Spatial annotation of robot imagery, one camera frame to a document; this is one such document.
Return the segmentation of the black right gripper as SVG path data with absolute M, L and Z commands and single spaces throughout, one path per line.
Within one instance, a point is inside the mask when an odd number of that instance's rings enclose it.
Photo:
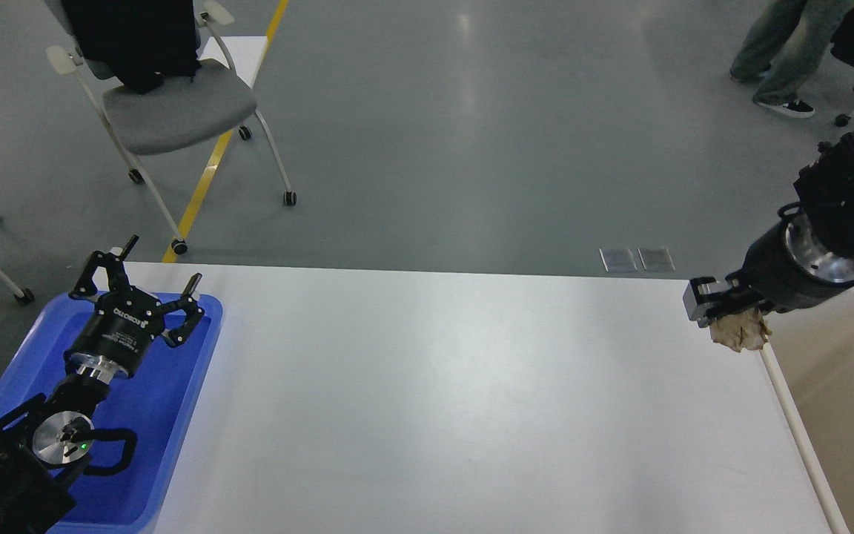
M 808 219 L 782 219 L 749 247 L 740 286 L 776 311 L 816 307 L 854 287 L 854 257 L 827 249 Z M 691 278 L 682 297 L 688 319 L 704 329 L 745 310 L 750 295 L 740 286 Z

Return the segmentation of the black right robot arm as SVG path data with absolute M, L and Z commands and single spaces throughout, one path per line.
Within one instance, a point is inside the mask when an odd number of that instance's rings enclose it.
M 688 318 L 706 328 L 719 319 L 816 307 L 854 287 L 854 131 L 821 142 L 817 160 L 794 182 L 798 199 L 722 280 L 696 277 L 683 295 Z

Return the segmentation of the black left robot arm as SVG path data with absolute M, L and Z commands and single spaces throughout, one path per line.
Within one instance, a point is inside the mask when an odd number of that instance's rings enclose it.
M 187 343 L 205 310 L 195 273 L 175 300 L 132 284 L 119 252 L 95 251 L 68 297 L 93 311 L 62 352 L 64 378 L 0 417 L 0 533 L 44 533 L 76 507 L 71 489 L 81 477 L 112 477 L 129 469 L 139 434 L 101 428 L 95 414 L 112 382 L 136 376 L 153 343 Z

